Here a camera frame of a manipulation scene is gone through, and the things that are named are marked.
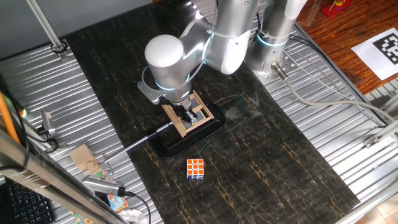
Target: black marble table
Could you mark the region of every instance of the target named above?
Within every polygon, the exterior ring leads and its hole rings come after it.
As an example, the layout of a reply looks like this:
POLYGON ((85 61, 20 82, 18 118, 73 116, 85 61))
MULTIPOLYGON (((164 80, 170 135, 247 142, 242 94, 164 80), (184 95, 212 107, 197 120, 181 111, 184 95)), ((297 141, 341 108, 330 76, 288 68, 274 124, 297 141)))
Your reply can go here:
MULTIPOLYGON (((137 89, 146 43, 179 36, 194 17, 189 1, 166 1, 67 37, 125 146, 169 122, 137 89)), ((193 89, 220 107, 225 127, 176 159, 151 144, 129 154, 166 224, 334 223, 359 203, 245 64, 230 76, 204 66, 193 89), (196 158, 205 178, 187 180, 196 158)))

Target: orange pole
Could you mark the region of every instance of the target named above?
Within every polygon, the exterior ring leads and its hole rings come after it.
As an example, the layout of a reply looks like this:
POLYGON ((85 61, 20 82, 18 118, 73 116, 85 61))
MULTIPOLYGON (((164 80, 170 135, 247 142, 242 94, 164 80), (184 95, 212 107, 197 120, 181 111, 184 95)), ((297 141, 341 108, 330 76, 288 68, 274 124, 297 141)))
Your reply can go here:
POLYGON ((10 135, 10 137, 13 138, 13 140, 15 140, 20 144, 21 142, 19 141, 17 132, 15 131, 14 123, 12 122, 11 119, 10 112, 8 111, 7 104, 4 101, 4 97, 2 96, 1 92, 0 92, 0 113, 2 114, 2 119, 4 120, 4 124, 6 125, 8 135, 10 135))

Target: wooden floor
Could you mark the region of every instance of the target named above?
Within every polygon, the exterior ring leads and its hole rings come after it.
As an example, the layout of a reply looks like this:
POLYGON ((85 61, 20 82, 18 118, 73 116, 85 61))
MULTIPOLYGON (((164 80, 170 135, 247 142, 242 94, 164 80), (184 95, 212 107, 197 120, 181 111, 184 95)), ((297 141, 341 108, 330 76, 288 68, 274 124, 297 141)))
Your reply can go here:
POLYGON ((397 78, 381 81, 351 48, 393 27, 398 30, 398 0, 351 0, 350 7, 328 19, 320 11, 332 2, 308 0, 298 23, 363 94, 397 78))
POLYGON ((398 224, 398 195, 372 209, 356 224, 398 224))

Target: keyboard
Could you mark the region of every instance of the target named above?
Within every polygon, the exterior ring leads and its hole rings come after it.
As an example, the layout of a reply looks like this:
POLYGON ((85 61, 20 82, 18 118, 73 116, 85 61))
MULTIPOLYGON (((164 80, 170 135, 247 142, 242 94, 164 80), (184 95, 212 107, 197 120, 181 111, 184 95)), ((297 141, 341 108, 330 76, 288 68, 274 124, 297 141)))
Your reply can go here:
POLYGON ((54 215, 47 198, 11 180, 6 180, 6 185, 15 223, 53 223, 54 215))

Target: metal grating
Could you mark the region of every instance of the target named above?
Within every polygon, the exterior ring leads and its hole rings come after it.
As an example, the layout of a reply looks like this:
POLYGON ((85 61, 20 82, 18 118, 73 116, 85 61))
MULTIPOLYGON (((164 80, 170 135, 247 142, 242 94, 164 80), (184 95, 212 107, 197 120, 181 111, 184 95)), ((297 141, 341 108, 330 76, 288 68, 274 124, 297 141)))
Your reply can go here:
MULTIPOLYGON (((212 22, 214 1, 193 0, 203 15, 212 22)), ((263 1, 261 7, 267 6, 263 1)), ((288 42, 286 49, 308 73, 351 99, 360 99, 358 93, 340 74, 308 47, 288 42)), ((11 92, 28 110, 28 120, 36 127, 40 125, 40 110, 50 110, 57 126, 55 137, 68 143, 68 149, 60 149, 52 155, 61 166, 81 180, 87 173, 80 172, 70 159, 68 152, 80 144, 87 144, 100 163, 103 154, 111 154, 122 148, 108 117, 100 105, 90 84, 84 76, 70 49, 69 59, 62 62, 49 46, 0 62, 2 73, 11 92)), ((331 101, 342 97, 319 84, 305 72, 292 68, 289 78, 293 86, 308 100, 331 101)), ((398 148, 373 147, 366 149, 363 141, 379 131, 373 122, 357 108, 350 105, 316 108, 299 103, 281 80, 268 82, 267 90, 291 120, 300 128, 319 153, 346 182, 363 202, 380 191, 398 176, 396 156, 398 148)), ((143 186, 128 156, 111 161, 114 178, 123 181, 127 188, 148 201, 152 211, 152 223, 162 219, 143 186)), ((129 198, 129 206, 146 213, 146 208, 136 198, 129 198)), ((53 203, 56 223, 75 223, 68 210, 53 203)))
POLYGON ((394 97, 398 93, 398 78, 391 80, 389 83, 380 86, 378 89, 373 90, 366 95, 369 101, 376 100, 383 96, 388 96, 389 98, 394 97))
MULTIPOLYGON (((192 0, 192 2, 203 16, 212 22, 215 1, 192 0)), ((268 6, 268 2, 268 0, 261 1, 260 15, 268 6)), ((257 19, 254 21, 252 32, 256 30, 256 27, 257 19)), ((296 27, 292 34, 309 39, 296 27)), ((361 101, 364 98, 352 84, 345 81, 341 71, 327 65, 318 53, 306 45, 290 40, 285 51, 308 73, 335 91, 352 100, 361 101)), ((297 66, 287 70, 291 71, 288 74, 293 86, 307 100, 326 102, 343 99, 342 96, 329 90, 297 66)), ((377 118, 368 118, 372 115, 365 116, 352 105, 307 106, 294 97, 282 80, 270 82, 264 77, 259 77, 259 79, 265 84, 265 88, 273 99, 361 202, 382 190, 398 176, 396 165, 398 164, 398 147, 376 145, 367 149, 363 144, 367 138, 380 130, 378 128, 380 123, 372 121, 377 118)), ((391 84, 395 86, 395 90, 398 89, 398 80, 391 84)))
MULTIPOLYGON (((103 107, 88 83, 71 49, 68 60, 61 61, 45 46, 26 54, 0 62, 0 73, 11 93, 28 112, 27 120, 36 128, 41 126, 41 110, 51 111, 57 133, 54 138, 65 141, 67 149, 59 149, 51 157, 78 180, 88 171, 76 168, 69 152, 86 144, 103 170, 104 154, 123 148, 103 107)), ((147 201, 152 223, 163 223, 130 158, 121 155, 110 162, 114 179, 122 181, 127 189, 147 201)), ((147 215, 145 205, 137 198, 127 198, 129 208, 147 215)), ((56 223, 76 223, 68 209, 53 202, 56 223)))

